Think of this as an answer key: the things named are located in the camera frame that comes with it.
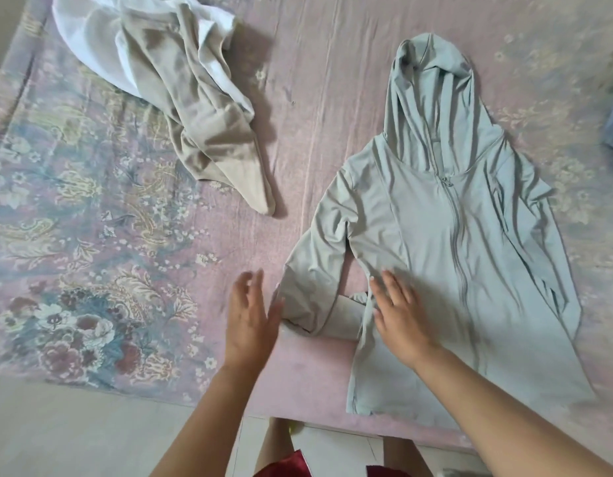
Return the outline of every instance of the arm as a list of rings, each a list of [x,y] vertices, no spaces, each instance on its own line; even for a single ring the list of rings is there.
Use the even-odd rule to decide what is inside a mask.
[[[234,283],[227,320],[225,360],[152,477],[224,476],[254,384],[278,337],[282,302],[264,314],[263,272]]]
[[[371,279],[384,343],[461,426],[495,477],[611,477],[613,467],[487,381],[435,340],[419,296],[383,272]]]

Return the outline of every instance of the sleeve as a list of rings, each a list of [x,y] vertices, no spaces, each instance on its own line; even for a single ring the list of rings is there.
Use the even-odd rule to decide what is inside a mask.
[[[547,304],[573,339],[580,324],[581,305],[547,199],[552,189],[538,176],[532,163],[517,153],[501,166],[498,179],[505,232]]]
[[[338,296],[346,241],[358,220],[350,174],[342,168],[315,209],[285,266],[276,297],[285,323],[297,333],[356,340],[365,305]]]

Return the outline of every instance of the right hand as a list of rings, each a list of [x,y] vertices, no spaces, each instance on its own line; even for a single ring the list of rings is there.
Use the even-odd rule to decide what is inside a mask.
[[[415,369],[441,345],[436,339],[419,295],[390,271],[382,271],[387,293],[372,277],[371,290],[379,309],[374,310],[375,326],[389,350],[406,366]]]

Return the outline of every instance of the left hand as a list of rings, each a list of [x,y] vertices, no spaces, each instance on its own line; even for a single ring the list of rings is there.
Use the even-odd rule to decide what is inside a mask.
[[[278,339],[284,301],[275,301],[264,314],[263,270],[242,273],[231,288],[227,338],[226,368],[244,370],[258,376],[269,360]]]

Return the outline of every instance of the pink bedsheet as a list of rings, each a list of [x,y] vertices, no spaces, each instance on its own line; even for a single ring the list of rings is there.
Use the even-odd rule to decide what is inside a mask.
[[[399,42],[434,31],[557,191],[577,349],[601,401],[551,418],[613,461],[613,155],[599,146],[613,0],[205,0],[244,21],[228,61],[255,104],[273,218],[176,168],[159,114],[74,59],[48,1],[29,4],[0,72],[0,372],[194,404],[221,359],[231,281],[262,267],[271,294],[335,172],[382,130]],[[22,241],[39,251],[24,257]],[[364,285],[353,267],[343,292]],[[248,411],[470,446],[346,414],[353,352],[283,331]]]

